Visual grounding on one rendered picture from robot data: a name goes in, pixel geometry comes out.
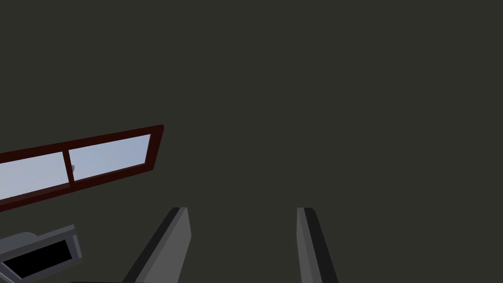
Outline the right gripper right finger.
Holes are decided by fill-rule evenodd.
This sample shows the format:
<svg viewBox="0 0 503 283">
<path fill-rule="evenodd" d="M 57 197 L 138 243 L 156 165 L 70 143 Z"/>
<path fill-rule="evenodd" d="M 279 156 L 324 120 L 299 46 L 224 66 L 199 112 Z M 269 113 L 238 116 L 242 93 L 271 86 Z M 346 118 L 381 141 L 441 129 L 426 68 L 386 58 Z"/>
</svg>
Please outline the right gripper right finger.
<svg viewBox="0 0 503 283">
<path fill-rule="evenodd" d="M 301 283 L 339 283 L 322 227 L 313 208 L 297 209 L 296 239 Z"/>
</svg>

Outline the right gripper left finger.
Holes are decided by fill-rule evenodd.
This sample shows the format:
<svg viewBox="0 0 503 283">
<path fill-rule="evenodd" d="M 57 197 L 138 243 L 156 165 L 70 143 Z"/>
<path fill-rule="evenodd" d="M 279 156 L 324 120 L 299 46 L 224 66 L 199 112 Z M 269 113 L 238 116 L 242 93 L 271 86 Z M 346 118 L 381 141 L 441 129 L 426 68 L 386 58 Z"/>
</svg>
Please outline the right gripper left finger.
<svg viewBox="0 0 503 283">
<path fill-rule="evenodd" d="M 123 283 L 178 283 L 192 234 L 186 207 L 172 208 Z"/>
</svg>

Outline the dark red framed window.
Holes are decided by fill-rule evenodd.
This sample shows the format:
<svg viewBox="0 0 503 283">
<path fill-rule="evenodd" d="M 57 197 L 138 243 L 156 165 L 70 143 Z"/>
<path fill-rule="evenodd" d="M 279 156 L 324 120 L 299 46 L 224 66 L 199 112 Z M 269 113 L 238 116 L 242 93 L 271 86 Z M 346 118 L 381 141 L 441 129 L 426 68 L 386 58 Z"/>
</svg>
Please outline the dark red framed window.
<svg viewBox="0 0 503 283">
<path fill-rule="evenodd" d="M 163 125 L 0 153 L 0 212 L 154 168 Z"/>
</svg>

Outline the grey appliance with black front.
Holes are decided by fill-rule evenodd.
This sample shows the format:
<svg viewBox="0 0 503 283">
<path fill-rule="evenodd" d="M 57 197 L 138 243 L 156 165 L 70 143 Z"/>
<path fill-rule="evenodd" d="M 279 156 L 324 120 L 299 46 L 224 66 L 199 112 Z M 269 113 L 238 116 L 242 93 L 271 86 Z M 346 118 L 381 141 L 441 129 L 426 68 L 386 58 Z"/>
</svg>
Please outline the grey appliance with black front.
<svg viewBox="0 0 503 283">
<path fill-rule="evenodd" d="M 82 261 L 77 231 L 69 225 L 49 233 L 18 233 L 0 239 L 0 279 L 33 283 Z"/>
</svg>

